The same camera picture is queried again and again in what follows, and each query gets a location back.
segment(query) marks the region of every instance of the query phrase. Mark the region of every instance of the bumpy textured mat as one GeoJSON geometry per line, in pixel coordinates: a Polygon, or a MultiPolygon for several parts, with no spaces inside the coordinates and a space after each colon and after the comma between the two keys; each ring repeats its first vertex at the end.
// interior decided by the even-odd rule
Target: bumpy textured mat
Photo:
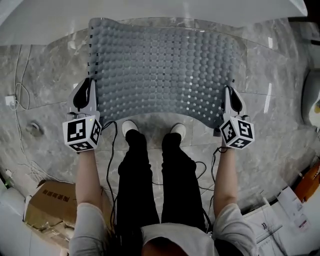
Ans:
{"type": "Polygon", "coordinates": [[[102,125],[154,112],[187,115],[210,128],[223,123],[223,88],[232,86],[241,58],[231,36],[107,18],[91,19],[88,33],[102,125]]]}

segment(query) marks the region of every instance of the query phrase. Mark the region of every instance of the white t-shirt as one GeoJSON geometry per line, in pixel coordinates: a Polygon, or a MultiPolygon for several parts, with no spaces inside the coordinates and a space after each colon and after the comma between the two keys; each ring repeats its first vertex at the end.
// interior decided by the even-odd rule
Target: white t-shirt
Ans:
{"type": "MultiPolygon", "coordinates": [[[[103,255],[105,231],[100,209],[89,203],[79,204],[74,236],[69,243],[70,256],[103,255]]],[[[155,238],[166,238],[188,256],[218,256],[215,239],[233,244],[244,256],[258,255],[254,232],[235,203],[224,207],[216,218],[212,237],[196,227],[176,223],[144,226],[142,231],[144,245],[155,238]]]]}

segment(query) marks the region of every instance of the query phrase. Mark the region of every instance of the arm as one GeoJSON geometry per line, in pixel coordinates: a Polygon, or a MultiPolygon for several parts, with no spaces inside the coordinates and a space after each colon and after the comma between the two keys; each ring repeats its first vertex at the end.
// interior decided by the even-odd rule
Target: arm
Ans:
{"type": "Polygon", "coordinates": [[[101,211],[101,187],[94,150],[79,154],[75,195],[78,207],[69,254],[104,255],[106,224],[101,211]]]}
{"type": "Polygon", "coordinates": [[[238,180],[235,158],[233,148],[228,148],[220,155],[213,195],[213,209],[216,218],[225,206],[237,202],[238,180]]]}
{"type": "Polygon", "coordinates": [[[94,150],[84,151],[79,154],[75,195],[78,205],[89,203],[100,210],[102,209],[101,187],[94,150]]]}
{"type": "Polygon", "coordinates": [[[213,210],[216,219],[212,235],[215,239],[214,245],[219,255],[256,256],[256,237],[236,205],[237,195],[235,150],[228,148],[220,156],[215,179],[213,210]]]}

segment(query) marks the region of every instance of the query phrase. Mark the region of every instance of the white sneaker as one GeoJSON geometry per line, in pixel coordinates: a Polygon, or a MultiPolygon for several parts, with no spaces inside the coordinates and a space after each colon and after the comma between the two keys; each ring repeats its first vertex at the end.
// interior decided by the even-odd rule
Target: white sneaker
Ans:
{"type": "Polygon", "coordinates": [[[122,124],[123,136],[126,137],[127,132],[130,131],[130,130],[139,131],[138,127],[136,126],[136,124],[134,122],[132,122],[130,120],[124,121],[123,124],[122,124]]]}
{"type": "Polygon", "coordinates": [[[171,134],[180,134],[181,135],[181,141],[184,140],[186,133],[187,133],[187,129],[186,127],[182,124],[182,123],[177,123],[174,127],[172,127],[171,134]]]}

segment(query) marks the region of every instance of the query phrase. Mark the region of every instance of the black cable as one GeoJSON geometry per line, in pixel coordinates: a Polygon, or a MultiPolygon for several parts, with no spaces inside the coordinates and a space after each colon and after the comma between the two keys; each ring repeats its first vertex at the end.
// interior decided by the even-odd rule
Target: black cable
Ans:
{"type": "Polygon", "coordinates": [[[114,224],[116,223],[116,214],[115,214],[115,211],[116,211],[116,201],[117,201],[117,198],[118,196],[115,198],[114,196],[114,192],[112,190],[112,187],[110,185],[110,182],[109,182],[109,172],[110,172],[110,166],[111,166],[111,162],[114,158],[114,154],[115,154],[115,141],[116,141],[116,138],[117,138],[117,135],[118,135],[118,125],[117,125],[117,122],[115,121],[109,121],[107,122],[101,129],[101,132],[108,128],[111,124],[114,124],[114,128],[115,128],[115,131],[114,131],[114,137],[113,137],[113,141],[112,141],[112,150],[111,150],[111,157],[110,157],[110,161],[109,161],[109,164],[108,164],[108,167],[107,167],[107,170],[106,170],[106,182],[108,184],[108,187],[110,189],[110,193],[111,193],[111,197],[112,197],[112,203],[113,203],[113,207],[112,207],[112,212],[111,212],[111,216],[110,216],[110,225],[113,227],[114,224]]]}
{"type": "MultiPolygon", "coordinates": [[[[206,172],[206,170],[207,170],[207,165],[206,165],[204,162],[201,162],[201,161],[196,161],[195,163],[196,163],[196,164],[197,164],[197,163],[200,163],[200,164],[203,164],[203,165],[204,165],[204,170],[203,170],[203,172],[196,178],[196,179],[198,180],[198,179],[206,172]]],[[[163,186],[163,184],[158,184],[158,183],[155,183],[155,182],[153,182],[153,181],[152,181],[152,184],[158,185],[158,186],[163,186]]],[[[210,189],[210,188],[204,188],[204,187],[201,187],[201,186],[199,186],[199,188],[202,189],[202,190],[214,191],[214,190],[212,190],[212,189],[210,189]]]]}
{"type": "Polygon", "coordinates": [[[208,216],[208,214],[206,213],[205,209],[202,208],[202,210],[203,210],[203,215],[205,216],[206,221],[208,222],[208,229],[207,229],[207,233],[208,233],[208,231],[213,230],[213,227],[212,227],[212,224],[211,224],[211,222],[210,222],[209,216],[208,216]]]}
{"type": "Polygon", "coordinates": [[[214,184],[216,184],[216,179],[215,179],[215,176],[214,176],[214,166],[215,166],[215,162],[216,162],[216,153],[217,152],[220,152],[220,153],[226,153],[228,150],[227,147],[225,146],[220,146],[220,147],[217,147],[217,149],[214,151],[214,153],[212,154],[212,159],[211,159],[211,177],[213,179],[213,182],[214,184]]]}
{"type": "MultiPolygon", "coordinates": [[[[210,204],[209,204],[209,210],[208,210],[208,214],[207,214],[208,218],[209,218],[209,215],[210,215],[210,209],[211,209],[211,206],[212,206],[213,202],[214,202],[214,196],[211,196],[210,204]]],[[[214,231],[214,227],[212,226],[210,220],[208,220],[208,227],[206,229],[206,233],[208,234],[211,231],[212,232],[214,231]]]]}

